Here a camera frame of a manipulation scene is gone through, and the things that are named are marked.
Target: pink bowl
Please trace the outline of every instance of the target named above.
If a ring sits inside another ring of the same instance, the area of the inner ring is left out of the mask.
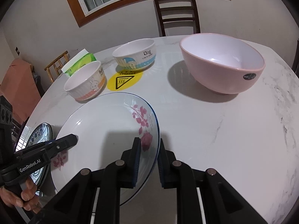
[[[192,76],[220,94],[251,88],[265,68],[262,55],[242,40],[219,34],[194,34],[180,42]]]

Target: orange cloth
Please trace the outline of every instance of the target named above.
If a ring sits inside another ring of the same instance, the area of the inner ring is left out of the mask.
[[[29,63],[21,59],[12,62],[0,85],[0,95],[13,106],[13,118],[20,124],[31,115],[41,97]]]

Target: pink flower design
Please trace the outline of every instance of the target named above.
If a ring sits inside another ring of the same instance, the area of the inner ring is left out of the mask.
[[[152,135],[149,132],[145,132],[141,137],[141,147],[143,151],[147,151],[152,143]]]
[[[141,146],[143,151],[147,151],[150,148],[150,145],[152,143],[152,135],[147,131],[147,128],[149,127],[149,123],[147,122],[147,119],[145,118],[147,114],[147,110],[141,106],[138,109],[138,105],[134,105],[131,107],[134,112],[132,113],[133,118],[136,119],[137,123],[140,124],[140,128],[138,130],[139,135],[143,132],[144,127],[144,134],[141,137]]]
[[[59,171],[61,171],[61,167],[64,166],[64,160],[66,159],[67,150],[63,150],[60,154],[53,159],[54,167],[58,167]]]

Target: round yellow warning sticker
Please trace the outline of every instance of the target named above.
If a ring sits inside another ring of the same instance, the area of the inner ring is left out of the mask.
[[[121,91],[133,86],[142,77],[142,71],[122,70],[114,74],[108,81],[107,87],[111,91]]]

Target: white wall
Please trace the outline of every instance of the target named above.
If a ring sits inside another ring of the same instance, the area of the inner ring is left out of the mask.
[[[3,29],[0,25],[0,84],[2,83],[5,73],[13,60],[13,54],[10,51]]]
[[[281,0],[196,0],[202,32],[250,40],[274,49],[290,66],[299,28]],[[122,7],[79,28],[67,0],[15,0],[2,20],[11,51],[35,66],[45,89],[44,67],[65,50],[98,52],[128,41],[158,37],[153,0]]]

